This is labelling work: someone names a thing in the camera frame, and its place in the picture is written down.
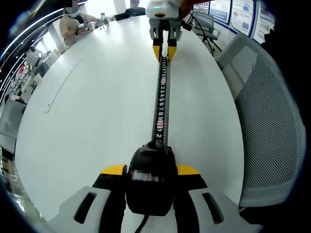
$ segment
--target white table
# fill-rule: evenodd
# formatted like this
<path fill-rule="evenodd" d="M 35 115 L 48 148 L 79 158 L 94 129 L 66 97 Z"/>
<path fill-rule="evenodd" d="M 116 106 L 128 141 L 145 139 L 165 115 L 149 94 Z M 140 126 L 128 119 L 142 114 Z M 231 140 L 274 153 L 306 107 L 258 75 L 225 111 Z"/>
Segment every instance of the white table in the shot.
<path fill-rule="evenodd" d="M 16 146 L 22 183 L 46 220 L 104 168 L 129 165 L 151 139 L 157 77 L 145 16 L 95 30 L 49 69 L 29 101 Z M 185 30 L 171 62 L 168 144 L 177 163 L 199 170 L 208 186 L 239 202 L 244 155 L 235 104 L 215 60 Z M 122 232 L 134 232 L 142 217 L 126 209 Z M 176 232 L 173 210 L 144 227 L 161 231 Z"/>

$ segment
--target office room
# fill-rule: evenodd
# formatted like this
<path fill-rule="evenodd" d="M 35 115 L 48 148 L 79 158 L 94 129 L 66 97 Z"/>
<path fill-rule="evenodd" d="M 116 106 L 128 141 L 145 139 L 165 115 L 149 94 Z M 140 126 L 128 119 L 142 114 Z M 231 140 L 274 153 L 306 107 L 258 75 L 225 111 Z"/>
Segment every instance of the office room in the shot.
<path fill-rule="evenodd" d="M 259 232 L 304 222 L 295 213 L 306 201 L 309 43 L 298 6 L 8 9 L 0 191 L 14 229 Z M 293 28 L 302 36 L 289 38 Z"/>

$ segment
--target person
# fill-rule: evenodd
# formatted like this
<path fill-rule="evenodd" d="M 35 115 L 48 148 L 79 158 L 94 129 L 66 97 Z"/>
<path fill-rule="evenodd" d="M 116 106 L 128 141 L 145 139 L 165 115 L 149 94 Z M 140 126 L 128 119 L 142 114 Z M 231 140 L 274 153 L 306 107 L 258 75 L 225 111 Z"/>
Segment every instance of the person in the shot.
<path fill-rule="evenodd" d="M 130 1 L 130 9 L 126 9 L 126 11 L 122 14 L 115 15 L 112 21 L 115 19 L 116 21 L 129 18 L 131 16 L 144 16 L 145 13 L 145 8 L 143 7 L 138 7 L 139 5 L 139 0 L 131 0 Z"/>
<path fill-rule="evenodd" d="M 80 24 L 90 22 L 102 23 L 101 19 L 78 11 L 79 5 L 77 0 L 70 0 L 69 3 L 65 3 L 64 8 L 64 16 L 60 19 L 59 30 L 69 47 L 77 41 L 77 36 L 81 35 L 81 38 L 83 35 L 86 35 L 84 29 L 78 29 Z"/>
<path fill-rule="evenodd" d="M 17 95 L 11 95 L 10 96 L 9 94 L 7 94 L 4 97 L 4 103 L 6 103 L 8 101 L 8 99 L 15 100 L 16 102 L 26 104 L 26 102 L 24 100 L 22 100 L 22 98 L 20 96 L 17 96 Z"/>
<path fill-rule="evenodd" d="M 27 56 L 26 65 L 28 66 L 28 72 L 34 69 L 34 75 L 39 73 L 43 77 L 49 69 L 48 65 L 42 61 L 43 53 L 35 47 L 30 46 L 27 47 L 25 54 Z"/>

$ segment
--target ceiling light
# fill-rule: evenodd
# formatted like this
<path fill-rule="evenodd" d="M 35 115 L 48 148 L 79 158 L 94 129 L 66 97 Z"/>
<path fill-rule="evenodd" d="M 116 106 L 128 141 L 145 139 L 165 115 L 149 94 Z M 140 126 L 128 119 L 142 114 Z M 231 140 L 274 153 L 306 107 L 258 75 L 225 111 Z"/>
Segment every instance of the ceiling light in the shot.
<path fill-rule="evenodd" d="M 45 18 L 47 18 L 47 17 L 49 17 L 49 16 L 51 16 L 51 15 L 53 15 L 53 14 L 59 12 L 59 11 L 62 11 L 62 10 L 63 10 L 63 8 L 58 9 L 58 10 L 56 10 L 56 11 L 53 11 L 53 12 L 47 14 L 46 16 L 44 16 L 44 17 L 42 17 L 41 19 L 37 20 L 36 22 L 34 22 L 34 23 L 31 24 L 30 26 L 28 26 L 25 30 L 23 30 L 23 31 L 8 45 L 8 47 L 6 47 L 6 49 L 3 51 L 3 53 L 2 53 L 2 55 L 1 55 L 1 57 L 0 57 L 0 60 L 3 58 L 4 54 L 9 50 L 9 48 L 10 48 L 10 47 L 11 47 L 25 32 L 27 32 L 30 28 L 32 28 L 32 27 L 33 27 L 34 25 L 36 25 L 38 22 L 41 22 L 41 21 L 44 20 Z"/>

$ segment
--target chair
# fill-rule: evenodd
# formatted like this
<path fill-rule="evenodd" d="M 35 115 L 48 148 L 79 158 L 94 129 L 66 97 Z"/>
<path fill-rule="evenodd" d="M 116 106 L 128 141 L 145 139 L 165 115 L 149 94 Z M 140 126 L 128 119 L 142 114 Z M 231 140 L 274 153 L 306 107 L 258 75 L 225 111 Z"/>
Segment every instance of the chair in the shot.
<path fill-rule="evenodd" d="M 0 118 L 0 147 L 14 154 L 22 110 L 26 105 L 8 99 Z"/>
<path fill-rule="evenodd" d="M 211 39 L 211 41 L 218 40 L 220 31 L 214 28 L 214 16 L 203 14 L 197 11 L 192 12 L 192 14 L 196 18 L 196 20 L 201 24 L 206 37 L 204 36 L 200 26 L 197 25 L 197 22 L 192 17 L 190 17 L 190 22 L 194 22 L 196 24 L 195 28 L 193 29 L 194 33 L 199 36 L 203 36 L 203 42 L 205 42 L 208 38 Z"/>
<path fill-rule="evenodd" d="M 239 114 L 244 180 L 239 206 L 282 203 L 301 169 L 306 132 L 278 65 L 260 45 L 239 33 L 217 63 Z"/>

